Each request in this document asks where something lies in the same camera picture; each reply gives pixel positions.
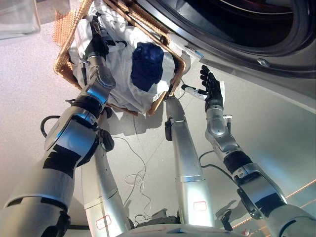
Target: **laundry basket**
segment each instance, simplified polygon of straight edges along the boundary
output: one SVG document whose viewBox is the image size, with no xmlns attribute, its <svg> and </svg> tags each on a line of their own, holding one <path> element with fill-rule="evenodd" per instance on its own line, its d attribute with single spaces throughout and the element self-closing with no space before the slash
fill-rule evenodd
<svg viewBox="0 0 316 237">
<path fill-rule="evenodd" d="M 185 62 L 168 47 L 170 42 L 170 39 L 167 35 L 167 33 L 169 33 L 168 28 L 160 24 L 155 18 L 153 18 L 151 15 L 145 12 L 133 0 L 103 1 L 110 8 L 112 8 L 121 16 L 123 16 L 124 19 L 129 22 L 129 24 L 138 27 L 161 48 L 167 50 L 172 54 L 173 60 L 175 62 L 175 74 L 174 78 L 170 82 L 169 91 L 170 95 L 173 95 L 176 87 L 180 83 L 181 76 L 185 69 Z M 81 89 L 81 87 L 79 86 L 76 78 L 73 76 L 73 65 L 70 62 L 68 49 L 74 40 L 75 30 L 79 21 L 88 14 L 92 2 L 92 0 L 82 0 L 77 13 L 72 11 L 69 12 L 66 16 L 61 16 L 57 14 L 57 20 L 55 23 L 54 41 L 59 43 L 59 45 L 61 46 L 61 50 L 54 64 L 54 72 L 62 76 L 64 79 L 66 79 L 68 82 L 76 86 L 78 89 Z M 151 108 L 147 111 L 148 115 L 153 115 L 155 113 L 166 93 L 166 91 L 163 92 L 162 95 L 152 103 Z M 112 104 L 107 104 L 107 106 L 118 108 L 117 106 Z M 133 115 L 138 115 L 138 113 L 135 111 L 129 111 L 125 108 L 118 109 L 131 113 Z"/>
</svg>

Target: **white towel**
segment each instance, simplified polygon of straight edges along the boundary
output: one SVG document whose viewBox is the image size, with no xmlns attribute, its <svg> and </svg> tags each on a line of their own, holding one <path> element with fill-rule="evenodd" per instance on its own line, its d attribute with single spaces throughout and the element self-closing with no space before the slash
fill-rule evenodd
<svg viewBox="0 0 316 237">
<path fill-rule="evenodd" d="M 126 41 L 127 46 L 122 48 L 117 44 L 116 49 L 109 49 L 106 57 L 107 67 L 110 69 L 116 81 L 116 87 L 112 89 L 108 103 L 131 111 L 146 113 L 152 103 L 157 100 L 164 91 L 169 89 L 170 81 L 174 76 L 174 61 L 172 55 L 164 50 L 162 62 L 162 77 L 158 84 L 153 84 L 148 92 L 142 91 L 132 83 L 130 78 L 132 71 L 132 55 L 138 42 L 153 41 L 140 29 L 129 26 L 124 18 L 109 8 L 102 0 L 95 0 L 91 5 L 87 19 L 92 20 L 99 12 L 99 25 L 103 34 L 108 34 L 113 41 Z M 76 43 L 69 49 L 73 63 L 78 63 L 78 51 Z M 84 86 L 81 69 L 74 67 L 73 73 L 81 87 Z"/>
</svg>

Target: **robotic hand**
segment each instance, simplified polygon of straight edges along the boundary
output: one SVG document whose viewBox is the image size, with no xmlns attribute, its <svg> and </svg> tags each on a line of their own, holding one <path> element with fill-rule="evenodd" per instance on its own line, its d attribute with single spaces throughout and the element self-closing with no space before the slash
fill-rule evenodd
<svg viewBox="0 0 316 237">
<path fill-rule="evenodd" d="M 265 219 L 271 234 L 276 237 L 315 236 L 315 218 L 296 206 L 288 205 L 276 183 L 236 143 L 230 131 L 231 116 L 223 115 L 219 81 L 204 65 L 200 73 L 207 95 L 205 136 L 238 185 L 237 193 L 250 216 Z"/>
</svg>

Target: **washing machine door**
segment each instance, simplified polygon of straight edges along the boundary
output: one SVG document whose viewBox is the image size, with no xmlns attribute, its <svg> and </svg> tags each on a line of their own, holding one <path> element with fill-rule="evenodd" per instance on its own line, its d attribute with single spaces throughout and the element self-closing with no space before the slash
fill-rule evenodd
<svg viewBox="0 0 316 237">
<path fill-rule="evenodd" d="M 202 63 L 315 113 L 315 0 L 137 0 Z"/>
</svg>

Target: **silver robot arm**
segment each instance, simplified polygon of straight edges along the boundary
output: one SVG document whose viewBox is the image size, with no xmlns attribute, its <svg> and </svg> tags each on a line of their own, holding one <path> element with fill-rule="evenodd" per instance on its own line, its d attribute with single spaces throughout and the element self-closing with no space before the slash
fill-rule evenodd
<svg viewBox="0 0 316 237">
<path fill-rule="evenodd" d="M 93 46 L 98 40 L 93 37 L 86 50 L 88 85 L 48 133 L 43 158 L 0 212 L 1 237 L 61 237 L 70 225 L 75 168 L 87 163 L 99 145 L 96 120 L 116 85 L 105 63 L 107 46 Z"/>
<path fill-rule="evenodd" d="M 201 74 L 208 95 L 205 137 L 238 185 L 237 193 L 251 217 L 264 219 L 276 237 L 314 237 L 316 219 L 302 209 L 288 205 L 276 183 L 242 151 L 231 135 L 231 117 L 223 115 L 219 81 L 206 66 L 202 66 Z"/>
</svg>

